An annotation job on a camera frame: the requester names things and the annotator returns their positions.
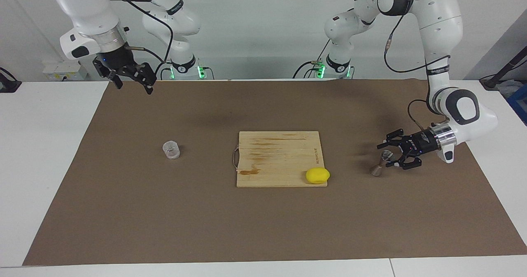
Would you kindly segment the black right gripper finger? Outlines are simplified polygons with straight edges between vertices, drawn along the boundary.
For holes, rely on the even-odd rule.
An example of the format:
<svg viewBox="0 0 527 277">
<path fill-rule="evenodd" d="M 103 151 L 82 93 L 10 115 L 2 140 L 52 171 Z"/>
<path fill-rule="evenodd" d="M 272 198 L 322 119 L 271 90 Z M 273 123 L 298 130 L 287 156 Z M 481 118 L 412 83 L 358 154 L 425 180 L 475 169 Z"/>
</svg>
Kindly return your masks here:
<svg viewBox="0 0 527 277">
<path fill-rule="evenodd" d="M 148 95 L 153 93 L 157 77 L 149 63 L 133 65 L 131 79 L 141 84 Z"/>
<path fill-rule="evenodd" d="M 119 70 L 124 67 L 124 63 L 117 59 L 111 58 L 94 58 L 93 65 L 102 78 L 107 78 L 109 81 L 113 82 L 117 89 L 123 87 L 123 82 L 118 75 Z"/>
</svg>

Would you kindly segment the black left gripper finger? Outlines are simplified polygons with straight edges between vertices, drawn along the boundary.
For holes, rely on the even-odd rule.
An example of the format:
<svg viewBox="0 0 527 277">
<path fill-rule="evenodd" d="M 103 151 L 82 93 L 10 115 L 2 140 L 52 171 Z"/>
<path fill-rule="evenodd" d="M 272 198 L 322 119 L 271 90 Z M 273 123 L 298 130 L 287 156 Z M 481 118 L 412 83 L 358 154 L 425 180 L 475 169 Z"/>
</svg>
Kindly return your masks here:
<svg viewBox="0 0 527 277">
<path fill-rule="evenodd" d="M 408 149 L 409 136 L 404 135 L 403 129 L 395 130 L 386 135 L 386 138 L 381 144 L 377 145 L 377 149 L 386 147 L 398 147 L 401 150 Z"/>
<path fill-rule="evenodd" d="M 403 170 L 410 170 L 413 168 L 419 168 L 422 166 L 422 160 L 419 157 L 410 157 L 411 161 L 406 161 L 406 156 L 401 156 L 399 159 L 394 161 L 388 161 L 386 163 L 387 168 L 401 168 Z"/>
</svg>

